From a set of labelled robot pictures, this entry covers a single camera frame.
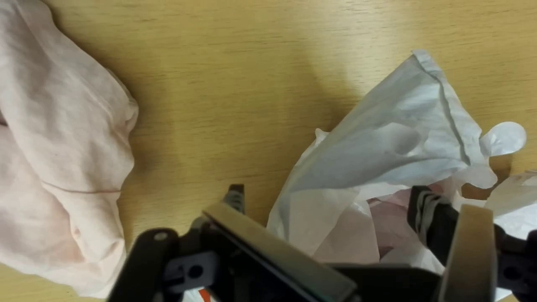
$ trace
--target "wooden surface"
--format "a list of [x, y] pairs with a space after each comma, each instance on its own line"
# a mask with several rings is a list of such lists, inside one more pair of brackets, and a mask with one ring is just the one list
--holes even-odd
[[[537, 169], [535, 0], [50, 0], [59, 28], [131, 90], [128, 241], [185, 231], [230, 184], [272, 202], [315, 127], [331, 130], [413, 49], [430, 51], [488, 130], [529, 132], [503, 174]], [[84, 301], [0, 269], [0, 301]]]

